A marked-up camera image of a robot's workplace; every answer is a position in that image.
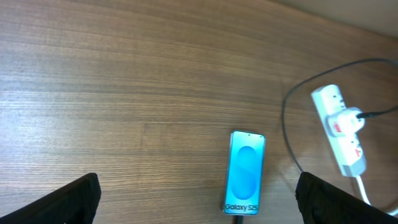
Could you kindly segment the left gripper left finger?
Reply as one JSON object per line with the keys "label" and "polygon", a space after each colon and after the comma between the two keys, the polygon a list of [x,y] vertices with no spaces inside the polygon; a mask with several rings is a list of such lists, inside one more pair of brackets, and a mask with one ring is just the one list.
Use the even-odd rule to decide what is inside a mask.
{"label": "left gripper left finger", "polygon": [[52,193],[1,217],[1,223],[92,224],[101,198],[98,176],[88,173]]}

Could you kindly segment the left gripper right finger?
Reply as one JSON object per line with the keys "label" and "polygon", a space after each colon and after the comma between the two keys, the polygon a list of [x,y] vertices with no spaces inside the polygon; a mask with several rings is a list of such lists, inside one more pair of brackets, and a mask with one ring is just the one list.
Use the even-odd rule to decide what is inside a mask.
{"label": "left gripper right finger", "polygon": [[301,173],[295,198],[305,224],[397,224],[396,217],[309,172]]}

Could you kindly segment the cyan screen Galaxy smartphone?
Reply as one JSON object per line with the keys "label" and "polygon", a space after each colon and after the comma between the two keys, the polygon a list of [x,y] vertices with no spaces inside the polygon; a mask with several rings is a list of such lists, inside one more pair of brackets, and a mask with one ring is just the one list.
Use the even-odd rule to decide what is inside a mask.
{"label": "cyan screen Galaxy smartphone", "polygon": [[258,214],[265,151],[264,135],[240,130],[231,133],[222,205],[225,214]]}

